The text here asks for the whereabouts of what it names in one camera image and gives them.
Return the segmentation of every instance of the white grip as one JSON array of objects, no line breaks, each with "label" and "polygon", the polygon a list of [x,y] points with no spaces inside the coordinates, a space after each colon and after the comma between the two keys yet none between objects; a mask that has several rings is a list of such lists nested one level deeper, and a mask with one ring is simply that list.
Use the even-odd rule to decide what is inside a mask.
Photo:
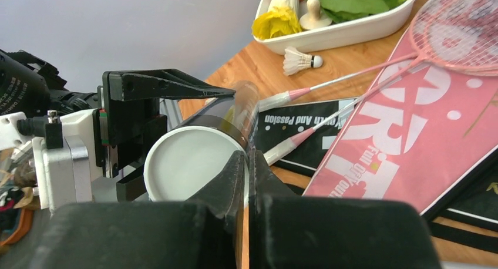
[{"label": "white grip", "polygon": [[260,112],[264,112],[275,107],[283,106],[291,101],[289,91],[278,93],[260,101]]},{"label": "white grip", "polygon": [[274,146],[271,150],[265,152],[264,156],[269,166],[282,159],[284,156],[290,154],[296,149],[296,145],[291,138],[283,140],[278,145]]}]

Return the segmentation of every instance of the feather shuttlecock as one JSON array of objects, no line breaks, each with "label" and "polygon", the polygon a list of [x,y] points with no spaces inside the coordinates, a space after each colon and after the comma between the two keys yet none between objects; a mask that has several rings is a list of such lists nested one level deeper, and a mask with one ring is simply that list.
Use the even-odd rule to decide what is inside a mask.
[{"label": "feather shuttlecock", "polygon": [[287,76],[306,68],[319,68],[324,63],[322,57],[301,53],[295,47],[287,47],[284,58],[284,74]]}]

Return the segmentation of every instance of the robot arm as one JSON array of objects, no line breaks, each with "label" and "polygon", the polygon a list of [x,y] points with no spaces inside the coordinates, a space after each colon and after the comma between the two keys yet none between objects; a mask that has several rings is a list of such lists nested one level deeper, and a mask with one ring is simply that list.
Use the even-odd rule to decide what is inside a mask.
[{"label": "robot arm", "polygon": [[[145,192],[141,167],[167,132],[160,99],[235,94],[176,69],[105,72],[97,93],[74,93],[61,90],[65,81],[53,66],[28,53],[0,51],[0,58],[1,77],[11,81],[0,83],[0,96],[17,100],[0,99],[0,150],[15,149],[12,168],[32,155],[41,205],[51,212],[91,201],[91,181],[114,178],[128,165],[136,170],[117,182],[118,200]],[[39,63],[37,69],[29,62]]]}]

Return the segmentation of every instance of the wooden table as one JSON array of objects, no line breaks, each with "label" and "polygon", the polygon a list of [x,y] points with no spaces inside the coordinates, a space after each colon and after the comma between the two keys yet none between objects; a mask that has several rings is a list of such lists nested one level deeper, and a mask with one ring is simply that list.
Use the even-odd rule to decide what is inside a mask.
[{"label": "wooden table", "polygon": [[[411,18],[413,18],[416,11],[426,1],[427,0],[417,0],[415,2],[412,16],[408,21],[411,21]],[[333,78],[357,72],[386,61],[407,27],[408,22],[395,34],[383,39],[317,52],[316,54],[322,56],[324,59],[324,65],[321,68],[304,70],[290,77],[287,77],[282,73],[283,56],[274,54],[265,46],[253,41],[225,63],[220,69],[214,72],[206,82],[216,86],[230,88],[231,85],[238,80],[250,80],[259,87],[261,98],[269,97],[286,90],[317,85]],[[378,72],[372,72],[355,79],[317,90],[300,98],[296,102],[359,96],[367,90],[377,74]],[[182,100],[180,102],[180,109],[184,119],[198,111],[203,105],[204,100]],[[283,182],[303,188],[308,185],[310,180],[309,177],[277,167],[272,167],[272,170]],[[441,217],[437,218],[436,222],[462,228],[467,231],[498,237],[498,233]],[[476,250],[438,238],[434,238],[433,242],[441,260],[498,266],[498,254]],[[243,264],[247,263],[247,253],[247,248],[245,248],[243,253]]]}]

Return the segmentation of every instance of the black plastic part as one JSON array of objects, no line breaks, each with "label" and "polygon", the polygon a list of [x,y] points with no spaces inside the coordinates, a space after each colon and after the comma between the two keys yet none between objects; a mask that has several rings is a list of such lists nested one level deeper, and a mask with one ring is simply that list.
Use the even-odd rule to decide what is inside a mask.
[{"label": "black plastic part", "polygon": [[262,209],[261,194],[270,194],[279,197],[295,197],[289,189],[270,169],[263,153],[252,149],[249,152],[249,252],[251,269],[261,269],[265,264],[264,252],[260,240],[263,237],[264,221],[260,220]]},{"label": "black plastic part", "polygon": [[64,146],[62,124],[48,123],[48,118],[37,116],[18,120],[16,123],[19,133],[24,136],[44,137],[47,149],[60,149]]},{"label": "black plastic part", "polygon": [[245,154],[236,151],[222,171],[187,200],[205,204],[217,218],[224,219],[229,234],[235,234],[237,214],[243,211],[244,171]]},{"label": "black plastic part", "polygon": [[98,109],[96,93],[76,93],[67,90],[51,90],[49,109],[57,110],[59,115],[68,115],[85,109]]},{"label": "black plastic part", "polygon": [[128,141],[117,145],[117,166],[113,166],[114,176],[117,175],[118,171],[125,168],[129,164],[139,160],[140,162],[145,162],[145,158],[147,157],[147,153],[143,153],[144,150],[142,145],[142,137],[145,135],[138,137],[134,141]]},{"label": "black plastic part", "polygon": [[235,94],[232,89],[209,85],[177,69],[116,72],[119,82],[113,84],[113,100],[140,100],[161,97],[170,100],[207,99]]},{"label": "black plastic part", "polygon": [[143,181],[143,166],[116,182],[118,201],[133,201],[147,192]]},{"label": "black plastic part", "polygon": [[23,50],[19,52],[6,53],[18,63],[24,65],[31,71],[36,71],[37,74],[44,78],[48,89],[50,90],[65,90],[64,86],[67,81],[59,76],[59,71],[50,63],[37,58]]},{"label": "black plastic part", "polygon": [[[103,75],[104,104],[111,146],[117,146],[141,136],[143,124],[147,120],[145,101],[123,102],[110,97],[110,93],[116,90],[115,87],[119,86],[120,82],[121,78],[117,73],[105,72]],[[155,101],[159,105],[159,98],[146,101]]]},{"label": "black plastic part", "polygon": [[258,223],[262,269],[441,268],[427,227],[404,203],[264,194]]},{"label": "black plastic part", "polygon": [[45,125],[45,144],[49,150],[60,149],[64,146],[61,123],[47,123]]},{"label": "black plastic part", "polygon": [[167,132],[168,118],[166,115],[158,115],[144,125],[142,153],[148,154],[150,148],[157,142],[157,136]]},{"label": "black plastic part", "polygon": [[[413,207],[296,196],[261,152],[248,158],[251,268],[441,268]],[[183,202],[64,206],[30,268],[241,268],[244,168],[235,152]]]},{"label": "black plastic part", "polygon": [[232,269],[234,264],[221,221],[201,204],[80,203],[55,213],[30,268]]},{"label": "black plastic part", "polygon": [[49,106],[49,88],[43,76],[20,63],[20,58],[18,53],[0,50],[0,115],[42,116]]},{"label": "black plastic part", "polygon": [[94,110],[92,113],[93,118],[93,141],[95,144],[95,165],[98,167],[103,167],[106,163],[105,159],[105,148],[102,146],[102,141],[100,138],[100,112],[98,109]]}]

